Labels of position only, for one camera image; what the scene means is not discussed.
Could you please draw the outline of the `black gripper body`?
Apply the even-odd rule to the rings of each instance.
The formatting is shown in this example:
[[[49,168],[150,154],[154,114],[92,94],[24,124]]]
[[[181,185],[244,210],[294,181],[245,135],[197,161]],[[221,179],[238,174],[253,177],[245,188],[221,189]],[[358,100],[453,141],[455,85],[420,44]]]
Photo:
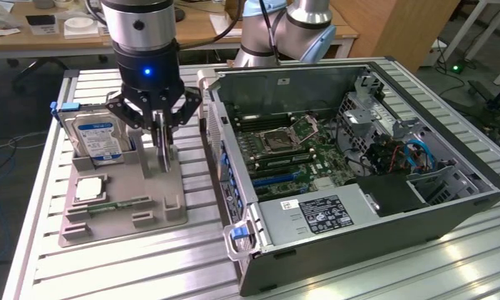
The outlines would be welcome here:
[[[178,44],[132,51],[112,43],[122,81],[122,95],[140,108],[169,110],[184,93],[178,73]]]

